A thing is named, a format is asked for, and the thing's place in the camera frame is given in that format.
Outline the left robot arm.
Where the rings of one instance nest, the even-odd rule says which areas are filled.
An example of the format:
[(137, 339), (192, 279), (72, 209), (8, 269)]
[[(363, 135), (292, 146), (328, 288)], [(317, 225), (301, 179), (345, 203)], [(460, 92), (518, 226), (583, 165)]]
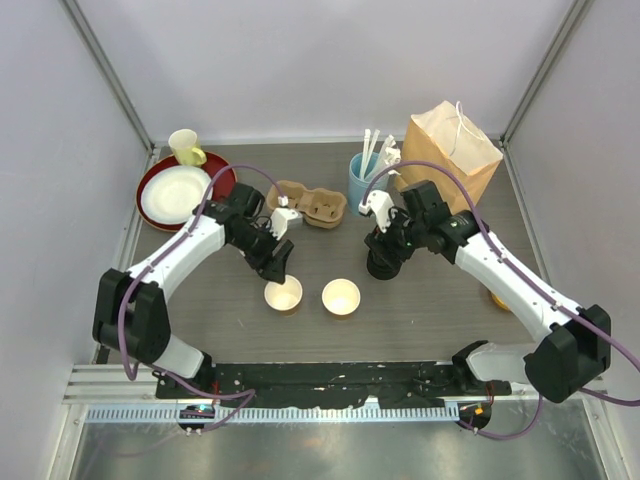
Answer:
[(196, 207), (186, 224), (147, 259), (126, 271), (105, 272), (98, 287), (94, 340), (119, 351), (128, 367), (140, 363), (170, 372), (187, 396), (205, 397), (213, 385), (213, 360), (172, 333), (167, 302), (197, 266), (227, 245), (262, 279), (284, 283), (293, 249), (284, 235), (302, 216), (282, 197), (260, 225), (264, 201), (258, 190), (237, 183), (222, 201)]

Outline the paper cup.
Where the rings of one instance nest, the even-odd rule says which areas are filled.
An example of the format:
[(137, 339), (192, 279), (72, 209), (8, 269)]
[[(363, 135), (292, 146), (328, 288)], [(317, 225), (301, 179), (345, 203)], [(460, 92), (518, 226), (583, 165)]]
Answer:
[(325, 285), (321, 300), (324, 308), (331, 315), (337, 318), (347, 318), (359, 308), (361, 292), (351, 280), (338, 278)]
[(264, 300), (276, 312), (292, 314), (300, 305), (303, 297), (303, 287), (300, 281), (287, 274), (282, 284), (268, 282), (264, 288)]

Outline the stack of black lids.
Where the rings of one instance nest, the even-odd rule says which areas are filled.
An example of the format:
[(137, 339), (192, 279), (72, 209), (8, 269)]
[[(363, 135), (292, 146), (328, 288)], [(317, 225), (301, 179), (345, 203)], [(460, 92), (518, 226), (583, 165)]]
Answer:
[(366, 268), (368, 273), (377, 280), (388, 281), (395, 278), (402, 264), (389, 264), (382, 257), (369, 251), (366, 260)]

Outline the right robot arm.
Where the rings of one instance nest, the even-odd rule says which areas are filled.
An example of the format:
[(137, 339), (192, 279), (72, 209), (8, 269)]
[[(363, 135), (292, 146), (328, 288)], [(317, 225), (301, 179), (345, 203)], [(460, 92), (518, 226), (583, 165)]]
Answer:
[(451, 380), (472, 395), (490, 381), (529, 384), (545, 399), (561, 403), (611, 363), (610, 345), (594, 333), (611, 331), (611, 319), (599, 306), (589, 308), (561, 295), (515, 258), (469, 210), (451, 213), (435, 184), (423, 182), (391, 195), (371, 191), (358, 205), (376, 220), (366, 236), (367, 270), (390, 280), (419, 248), (443, 256), (495, 294), (529, 332), (533, 342), (498, 345), (476, 341), (453, 356)]

